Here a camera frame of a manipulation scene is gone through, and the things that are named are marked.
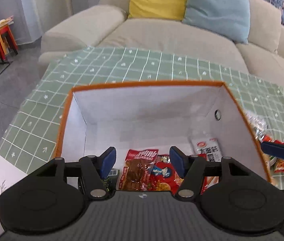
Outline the red striped crisps packet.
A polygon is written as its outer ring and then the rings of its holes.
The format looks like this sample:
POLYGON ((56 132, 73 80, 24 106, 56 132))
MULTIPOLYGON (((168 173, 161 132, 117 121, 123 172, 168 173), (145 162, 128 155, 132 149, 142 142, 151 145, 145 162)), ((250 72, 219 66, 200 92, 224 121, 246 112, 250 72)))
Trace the red striped crisps packet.
POLYGON ((273 157, 270 166, 273 173, 284 173, 284 159, 273 157))

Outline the dark green seaweed packet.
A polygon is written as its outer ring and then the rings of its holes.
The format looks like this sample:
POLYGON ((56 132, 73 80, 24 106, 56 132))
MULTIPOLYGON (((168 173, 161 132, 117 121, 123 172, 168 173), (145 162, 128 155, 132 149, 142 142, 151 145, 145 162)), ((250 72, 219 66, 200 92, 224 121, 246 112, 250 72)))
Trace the dark green seaweed packet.
POLYGON ((108 192, 112 192, 116 190, 117 186, 117 181, 120 175, 120 170, 119 169, 111 169, 109 175, 105 180, 102 180, 105 188, 107 189, 108 192))

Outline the clear packet red label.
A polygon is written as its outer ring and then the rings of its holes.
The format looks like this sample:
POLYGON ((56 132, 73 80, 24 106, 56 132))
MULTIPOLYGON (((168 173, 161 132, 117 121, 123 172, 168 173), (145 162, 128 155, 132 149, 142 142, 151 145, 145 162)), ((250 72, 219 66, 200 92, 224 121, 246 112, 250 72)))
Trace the clear packet red label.
POLYGON ((284 159, 284 142, 272 140, 269 135, 264 135, 260 140, 260 147, 264 154, 284 159))

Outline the brown dried tofu packet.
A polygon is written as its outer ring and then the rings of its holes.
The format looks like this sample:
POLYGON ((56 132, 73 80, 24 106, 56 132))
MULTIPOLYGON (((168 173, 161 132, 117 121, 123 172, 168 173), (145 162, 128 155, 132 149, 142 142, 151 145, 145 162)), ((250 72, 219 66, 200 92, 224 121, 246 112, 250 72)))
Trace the brown dried tofu packet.
POLYGON ((150 175, 158 157, 158 149, 128 150, 118 189, 124 191, 146 191, 150 175))

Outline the clear nuts packet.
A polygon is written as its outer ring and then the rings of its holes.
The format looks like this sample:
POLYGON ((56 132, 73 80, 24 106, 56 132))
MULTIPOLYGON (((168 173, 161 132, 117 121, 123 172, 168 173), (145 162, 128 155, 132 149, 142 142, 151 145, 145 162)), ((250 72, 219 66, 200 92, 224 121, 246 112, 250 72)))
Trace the clear nuts packet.
POLYGON ((259 141, 262 141, 268 128, 266 121, 259 115, 254 114, 249 110, 245 111, 245 117, 248 120, 250 127, 252 128, 255 138, 259 141))

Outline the red spicy strips packet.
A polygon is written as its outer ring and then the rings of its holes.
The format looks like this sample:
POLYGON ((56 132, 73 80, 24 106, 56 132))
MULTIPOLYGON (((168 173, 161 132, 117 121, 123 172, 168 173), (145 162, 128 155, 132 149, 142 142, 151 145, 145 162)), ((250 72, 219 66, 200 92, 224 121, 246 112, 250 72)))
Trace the red spicy strips packet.
POLYGON ((148 191, 170 191, 173 195, 181 186, 183 179, 179 177, 171 164, 168 154, 159 155, 151 171, 148 191))

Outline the green checkered tablecloth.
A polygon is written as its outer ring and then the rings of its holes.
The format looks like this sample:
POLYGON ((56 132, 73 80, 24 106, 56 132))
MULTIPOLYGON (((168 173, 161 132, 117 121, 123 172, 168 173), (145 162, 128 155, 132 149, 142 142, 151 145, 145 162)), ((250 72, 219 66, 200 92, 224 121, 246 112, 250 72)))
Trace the green checkered tablecloth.
POLYGON ((53 156, 66 95, 77 85, 133 81, 223 81, 239 105, 284 141, 284 88, 196 58, 137 48, 94 48, 53 61, 0 140, 0 193, 53 156))

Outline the orange cardboard box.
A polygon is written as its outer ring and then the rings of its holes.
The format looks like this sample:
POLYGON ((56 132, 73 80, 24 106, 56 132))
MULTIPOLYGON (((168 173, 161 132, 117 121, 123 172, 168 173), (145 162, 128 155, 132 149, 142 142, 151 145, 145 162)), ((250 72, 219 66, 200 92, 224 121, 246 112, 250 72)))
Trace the orange cardboard box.
POLYGON ((117 151, 117 169, 128 150, 176 146, 186 155, 215 138, 229 156, 267 182, 271 175, 245 113, 223 82, 158 81, 72 88, 66 98, 54 156, 75 162, 117 151))

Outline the beige sofa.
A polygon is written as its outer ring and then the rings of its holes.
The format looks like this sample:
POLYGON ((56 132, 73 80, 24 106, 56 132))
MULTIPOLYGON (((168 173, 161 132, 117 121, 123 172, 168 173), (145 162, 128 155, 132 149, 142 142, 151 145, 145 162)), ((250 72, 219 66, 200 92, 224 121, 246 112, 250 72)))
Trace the beige sofa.
POLYGON ((284 87, 284 26, 277 54, 237 44, 219 34, 179 21, 127 17, 129 0, 99 4, 63 20, 41 39, 39 74, 50 62, 87 47, 135 47, 193 56, 243 71, 284 87))

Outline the beige back cushion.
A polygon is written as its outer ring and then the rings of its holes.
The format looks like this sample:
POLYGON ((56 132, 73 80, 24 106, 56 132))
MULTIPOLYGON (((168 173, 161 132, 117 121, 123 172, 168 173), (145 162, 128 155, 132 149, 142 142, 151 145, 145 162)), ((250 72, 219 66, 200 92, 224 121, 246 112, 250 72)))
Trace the beige back cushion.
POLYGON ((281 36, 281 11, 264 0, 249 0, 248 44, 277 54, 281 36))

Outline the light blue cushion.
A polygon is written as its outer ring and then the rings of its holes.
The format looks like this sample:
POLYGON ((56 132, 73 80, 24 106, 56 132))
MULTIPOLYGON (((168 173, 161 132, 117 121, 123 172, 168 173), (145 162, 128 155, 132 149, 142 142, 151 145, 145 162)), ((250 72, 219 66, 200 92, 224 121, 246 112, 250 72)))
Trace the light blue cushion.
POLYGON ((187 0, 182 22, 246 44, 250 3, 249 0, 187 0))

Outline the red orange stool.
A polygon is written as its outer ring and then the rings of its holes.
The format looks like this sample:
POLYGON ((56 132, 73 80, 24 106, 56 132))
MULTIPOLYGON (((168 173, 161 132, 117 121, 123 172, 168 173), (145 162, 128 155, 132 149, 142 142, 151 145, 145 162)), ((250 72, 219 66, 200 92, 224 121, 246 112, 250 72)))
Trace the red orange stool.
POLYGON ((10 30, 9 25, 3 25, 0 27, 0 60, 2 63, 7 63, 6 56, 9 51, 13 51, 16 55, 18 54, 18 48, 10 30))

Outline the white door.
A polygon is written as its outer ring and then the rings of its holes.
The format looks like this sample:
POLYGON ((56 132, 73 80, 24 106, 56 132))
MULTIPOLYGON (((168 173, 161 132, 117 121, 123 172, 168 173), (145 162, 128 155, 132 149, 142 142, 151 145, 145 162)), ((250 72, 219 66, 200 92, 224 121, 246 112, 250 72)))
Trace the white door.
POLYGON ((71 0, 21 0, 28 38, 32 43, 73 14, 71 0))

